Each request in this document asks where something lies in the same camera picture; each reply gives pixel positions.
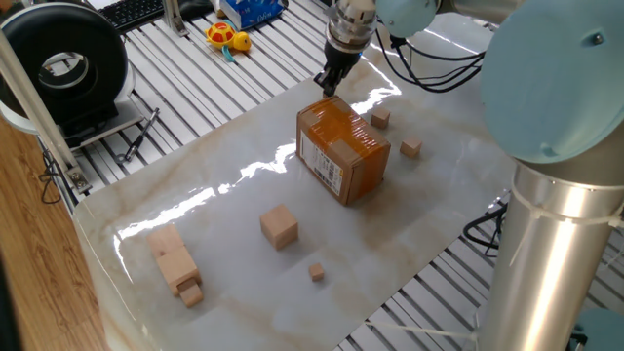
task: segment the rectangular wooden block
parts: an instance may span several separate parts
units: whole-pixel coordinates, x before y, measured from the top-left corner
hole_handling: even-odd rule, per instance
[[[177,248],[176,250],[160,256],[156,259],[163,277],[167,281],[169,288],[175,296],[179,295],[178,285],[194,278],[198,283],[202,282],[199,270],[193,261],[186,247]]]
[[[199,288],[197,281],[193,278],[177,286],[179,296],[184,301],[186,307],[193,307],[204,300],[204,294]]]
[[[184,246],[176,226],[169,224],[147,236],[147,244],[154,257],[158,258]]]

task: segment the metal frame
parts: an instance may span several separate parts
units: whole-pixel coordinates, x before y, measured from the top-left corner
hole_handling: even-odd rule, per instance
[[[82,194],[89,190],[91,185],[3,32],[0,33],[0,74],[18,99],[26,116],[39,132],[45,147],[57,160],[61,173],[67,176],[69,183],[78,193]]]
[[[179,12],[177,0],[163,0],[163,8],[165,9],[163,18],[167,26],[179,36],[188,35],[188,30],[186,30],[182,15]]]

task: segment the keyboard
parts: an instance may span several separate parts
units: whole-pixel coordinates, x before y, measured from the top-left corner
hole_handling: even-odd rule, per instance
[[[121,0],[98,10],[120,33],[161,17],[162,0]]]

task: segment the blue box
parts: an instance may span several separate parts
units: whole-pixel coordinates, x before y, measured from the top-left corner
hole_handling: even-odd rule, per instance
[[[220,0],[219,5],[238,30],[271,20],[285,8],[283,0]]]

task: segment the cardboard box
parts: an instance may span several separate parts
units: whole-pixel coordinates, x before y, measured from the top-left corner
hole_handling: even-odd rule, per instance
[[[296,128],[297,156],[342,205],[383,179],[390,143],[340,97],[301,110]]]

